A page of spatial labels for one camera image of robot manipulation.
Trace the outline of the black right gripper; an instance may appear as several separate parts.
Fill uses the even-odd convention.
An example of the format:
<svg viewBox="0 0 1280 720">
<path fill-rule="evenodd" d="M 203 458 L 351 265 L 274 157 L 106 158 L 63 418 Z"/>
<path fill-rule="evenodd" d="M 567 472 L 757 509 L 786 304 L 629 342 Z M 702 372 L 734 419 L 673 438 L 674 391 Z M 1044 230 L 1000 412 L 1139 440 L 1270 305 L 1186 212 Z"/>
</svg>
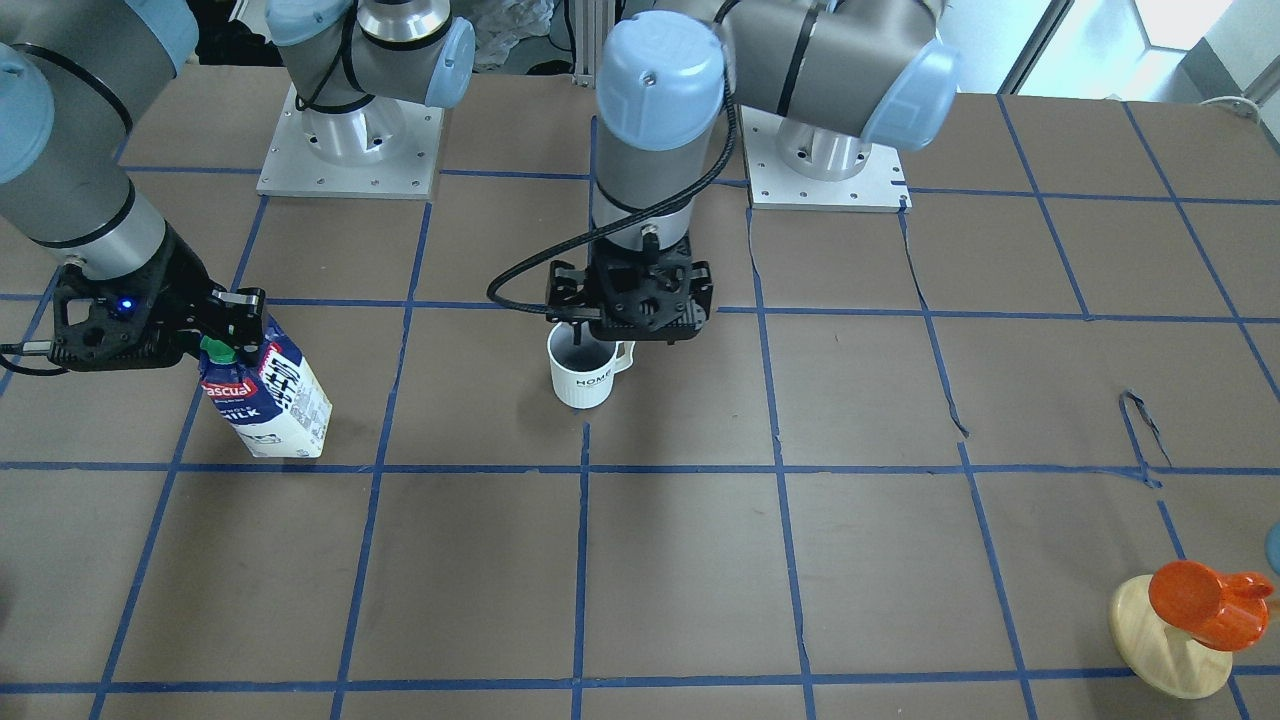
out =
<svg viewBox="0 0 1280 720">
<path fill-rule="evenodd" d="M 155 255 L 118 278 L 92 281 L 65 263 L 55 275 L 49 360 L 69 372 L 114 372 L 173 366 L 198 350 L 205 311 L 211 363 L 259 363 L 268 328 L 261 288 L 221 290 L 188 243 L 166 231 Z"/>
</svg>

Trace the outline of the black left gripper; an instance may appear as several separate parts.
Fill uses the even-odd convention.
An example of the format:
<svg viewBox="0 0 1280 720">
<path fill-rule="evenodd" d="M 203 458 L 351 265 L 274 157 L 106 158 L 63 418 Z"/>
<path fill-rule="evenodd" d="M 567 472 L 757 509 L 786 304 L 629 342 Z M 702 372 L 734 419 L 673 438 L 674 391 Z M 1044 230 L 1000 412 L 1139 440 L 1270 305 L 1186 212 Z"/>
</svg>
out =
<svg viewBox="0 0 1280 720">
<path fill-rule="evenodd" d="M 600 340 L 695 338 L 707 324 L 713 297 L 708 261 L 692 260 L 687 234 L 667 249 L 644 236 L 643 249 L 609 240 L 589 245 L 588 265 L 554 260 L 547 282 L 547 320 L 586 323 Z"/>
</svg>

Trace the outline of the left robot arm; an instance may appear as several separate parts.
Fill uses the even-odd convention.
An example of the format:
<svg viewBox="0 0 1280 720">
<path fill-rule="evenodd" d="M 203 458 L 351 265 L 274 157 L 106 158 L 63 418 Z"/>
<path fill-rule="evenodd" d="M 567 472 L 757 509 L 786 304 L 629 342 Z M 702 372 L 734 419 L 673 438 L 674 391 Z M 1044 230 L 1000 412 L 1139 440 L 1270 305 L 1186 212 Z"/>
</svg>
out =
<svg viewBox="0 0 1280 720">
<path fill-rule="evenodd" d="M 724 169 L 737 108 L 900 150 L 927 146 L 957 94 L 934 1 L 658 1 L 604 42 L 591 229 L 549 263 L 549 322 L 603 340 L 695 337 L 710 265 L 692 256 L 696 196 Z"/>
</svg>

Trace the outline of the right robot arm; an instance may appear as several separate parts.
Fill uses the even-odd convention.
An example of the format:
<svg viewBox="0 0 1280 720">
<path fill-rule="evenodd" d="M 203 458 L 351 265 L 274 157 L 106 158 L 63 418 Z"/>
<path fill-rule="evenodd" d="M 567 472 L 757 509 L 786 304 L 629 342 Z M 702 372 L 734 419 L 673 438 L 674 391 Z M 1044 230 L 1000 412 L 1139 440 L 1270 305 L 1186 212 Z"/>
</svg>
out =
<svg viewBox="0 0 1280 720">
<path fill-rule="evenodd" d="M 474 27 L 448 1 L 269 1 L 264 19 L 334 165 L 383 159 L 397 104 L 453 108 L 474 72 Z M 3 4 L 3 218 L 60 263 L 52 337 L 4 345 L 6 369 L 259 364 L 266 293 L 211 278 L 116 160 L 198 33 L 183 1 Z"/>
</svg>

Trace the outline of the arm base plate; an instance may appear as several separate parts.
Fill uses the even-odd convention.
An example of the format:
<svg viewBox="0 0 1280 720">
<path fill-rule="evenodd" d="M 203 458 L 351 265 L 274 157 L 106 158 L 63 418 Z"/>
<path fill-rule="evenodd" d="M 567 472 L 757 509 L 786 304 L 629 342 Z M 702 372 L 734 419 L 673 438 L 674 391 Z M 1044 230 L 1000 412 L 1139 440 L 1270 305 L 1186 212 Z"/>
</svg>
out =
<svg viewBox="0 0 1280 720">
<path fill-rule="evenodd" d="M 429 201 L 445 110 L 376 97 L 343 115 L 300 111 L 288 91 L 256 190 L 296 199 Z"/>
<path fill-rule="evenodd" d="M 741 106 L 751 206 L 756 210 L 906 213 L 910 191 L 896 149 Z"/>
</svg>

